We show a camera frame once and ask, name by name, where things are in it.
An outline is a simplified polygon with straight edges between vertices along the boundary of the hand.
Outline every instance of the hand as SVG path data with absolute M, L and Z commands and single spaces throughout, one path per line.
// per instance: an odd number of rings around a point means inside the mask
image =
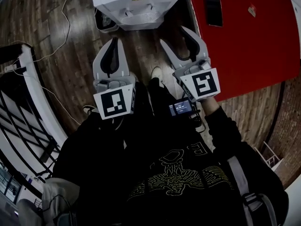
M 218 108 L 220 108 L 214 97 L 208 97 L 204 100 L 201 100 L 201 104 L 204 109 L 205 115 L 211 115 L 213 112 L 217 111 Z

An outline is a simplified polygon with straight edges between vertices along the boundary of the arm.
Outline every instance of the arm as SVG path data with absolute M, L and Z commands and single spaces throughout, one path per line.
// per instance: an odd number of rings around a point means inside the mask
M 212 142 L 216 147 L 214 155 L 225 173 L 228 176 L 232 174 L 227 160 L 236 156 L 247 178 L 250 191 L 263 193 L 269 197 L 277 222 L 282 224 L 287 214 L 288 198 L 278 176 L 261 161 L 252 147 L 241 141 L 236 123 L 227 117 L 213 97 L 201 103 L 208 122 L 209 134 L 212 135 Z

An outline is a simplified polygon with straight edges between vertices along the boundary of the foot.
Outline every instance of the foot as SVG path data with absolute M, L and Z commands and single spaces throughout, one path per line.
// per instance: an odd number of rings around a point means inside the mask
M 97 107 L 93 106 L 93 105 L 85 105 L 83 107 L 83 110 L 84 112 L 87 114 L 87 115 L 90 115 L 92 112 L 96 112 L 96 113 L 99 113 Z
M 139 80 L 138 80 L 138 77 L 137 77 L 137 75 L 136 75 L 136 74 L 134 74 L 133 72 L 131 72 L 131 71 L 130 71 L 130 75 L 131 75 L 131 76 L 133 76 L 133 77 L 135 77 L 135 79 L 136 79 L 136 82 L 139 82 Z
M 163 81 L 163 71 L 160 67 L 155 67 L 151 72 L 151 78 L 158 78 L 159 79 L 159 86 L 164 88 L 164 85 L 162 83 Z

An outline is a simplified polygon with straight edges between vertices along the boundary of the white appliance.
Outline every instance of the white appliance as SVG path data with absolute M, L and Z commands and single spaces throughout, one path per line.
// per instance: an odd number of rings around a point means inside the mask
M 93 0 L 94 6 L 124 30 L 158 28 L 178 0 Z

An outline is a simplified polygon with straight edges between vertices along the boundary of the wire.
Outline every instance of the wire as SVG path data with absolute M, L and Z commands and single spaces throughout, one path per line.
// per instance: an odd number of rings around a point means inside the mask
M 44 57 L 41 58 L 41 59 L 35 60 L 34 62 L 41 61 L 41 60 L 44 59 L 44 58 L 47 58 L 47 57 L 50 57 L 50 56 L 54 55 L 54 54 L 55 54 L 62 46 L 64 46 L 64 45 L 66 44 L 67 39 L 68 39 L 68 36 L 69 36 L 69 33 L 70 33 L 70 27 L 71 27 L 70 21 L 69 21 L 67 15 L 66 15 L 66 14 L 64 13 L 64 11 L 63 11 L 64 8 L 65 8 L 65 6 L 66 6 L 66 3 L 67 3 L 67 0 L 65 0 L 64 4 L 63 4 L 63 6 L 62 6 L 62 10 L 61 10 L 62 14 L 64 15 L 64 17 L 66 18 L 66 20 L 67 20 L 67 22 L 68 22 L 68 30 L 67 30 L 67 35 L 66 35 L 66 37 L 65 37 L 64 43 L 61 44 L 61 46 L 59 46 L 52 54 L 46 55 L 46 56 L 44 56 Z M 13 42 L 10 43 L 9 45 L 11 45 L 11 44 L 13 44 L 13 43 L 15 43 L 15 42 L 22 42 L 22 43 L 25 43 L 25 44 L 29 45 L 30 47 L 33 47 L 31 44 L 29 44 L 29 43 L 27 43 L 27 42 L 24 42 L 24 41 L 21 41 L 21 40 L 13 41 Z M 19 75 L 19 76 L 23 76 L 23 77 L 31 77 L 31 78 L 35 79 L 35 81 L 38 82 L 38 84 L 39 84 L 43 89 L 47 90 L 49 93 L 51 93 L 51 94 L 54 95 L 54 97 L 55 97 L 55 98 L 57 99 L 57 101 L 60 103 L 60 105 L 62 106 L 62 108 L 68 113 L 68 115 L 70 116 L 70 118 L 73 119 L 77 124 L 80 125 L 80 123 L 70 115 L 70 113 L 69 113 L 69 112 L 67 111 L 67 109 L 63 106 L 63 104 L 61 103 L 61 101 L 57 98 L 57 96 L 55 95 L 55 93 L 53 93 L 53 92 L 50 91 L 49 89 L 43 87 L 43 86 L 40 84 L 40 82 L 39 82 L 36 78 L 34 78 L 34 77 L 32 77 L 32 76 L 29 76 L 29 75 L 21 75 L 21 74 L 16 73 L 16 70 L 21 69 L 21 68 L 23 68 L 23 67 L 16 68 L 16 69 L 14 69 L 14 70 L 10 70 L 10 71 L 7 71 L 7 72 L 1 72 L 0 74 L 5 74 L 5 73 L 14 72 L 15 74 L 17 74 L 17 75 Z
M 68 36 L 69 36 L 69 32 L 70 32 L 70 26 L 71 26 L 71 25 L 70 25 L 69 19 L 67 18 L 66 14 L 65 14 L 64 11 L 63 11 L 63 9 L 64 9 L 66 3 L 67 3 L 67 0 L 65 0 L 64 4 L 63 4 L 63 6 L 62 6 L 62 10 L 61 10 L 62 14 L 64 15 L 64 17 L 66 18 L 66 20 L 67 20 L 67 22 L 68 22 L 68 31 L 67 31 L 67 35 L 66 35 L 66 38 L 65 38 L 64 43 L 63 43 L 61 46 L 59 46 L 52 54 L 46 55 L 46 56 L 44 56 L 43 58 L 38 59 L 38 60 L 36 60 L 36 61 L 34 61 L 34 62 L 41 61 L 41 60 L 44 59 L 44 58 L 47 58 L 47 57 L 50 57 L 50 56 L 54 55 L 54 54 L 56 53 L 56 51 L 58 51 L 58 50 L 59 50 L 62 46 L 64 46 L 65 43 L 67 42 L 67 39 L 68 39 Z
M 35 81 L 36 81 L 43 89 L 45 89 L 46 91 L 48 91 L 49 93 L 51 93 L 52 95 L 54 95 L 54 97 L 57 99 L 58 103 L 60 103 L 61 107 L 67 112 L 67 114 L 70 116 L 70 118 L 73 119 L 77 124 L 80 125 L 80 123 L 70 115 L 70 113 L 67 111 L 67 109 L 63 106 L 62 102 L 57 98 L 57 96 L 55 95 L 55 93 L 53 93 L 53 92 L 50 91 L 49 89 L 43 87 L 43 86 L 41 85 L 41 83 L 40 83 L 36 78 L 34 78 L 33 76 L 19 74 L 19 73 L 16 72 L 16 70 L 13 70 L 13 72 L 14 72 L 16 75 L 19 75 L 19 76 L 33 78 L 33 79 L 34 79 L 34 80 L 35 80 Z
M 67 204 L 67 206 L 68 206 L 68 208 L 69 208 L 70 223 L 71 223 L 71 226 L 72 226 L 73 223 L 72 223 L 72 215 L 71 215 L 71 205 L 70 205 L 70 203 L 68 202 L 68 200 L 65 199 L 65 197 L 64 197 L 63 195 L 58 194 L 58 195 L 55 196 L 53 199 L 51 199 L 51 201 L 49 202 L 49 207 L 48 207 L 47 209 L 43 210 L 42 212 L 48 211 L 48 210 L 50 209 L 50 206 L 51 206 L 53 200 L 54 200 L 55 198 L 57 198 L 58 196 L 60 196 L 61 198 L 63 198 L 63 200 L 65 201 L 65 203 Z
M 115 130 L 118 130 L 120 128 L 120 126 L 122 125 L 123 120 L 124 120 L 124 116 L 122 117 L 122 120 L 121 120 L 120 124 L 117 126 L 117 128 Z

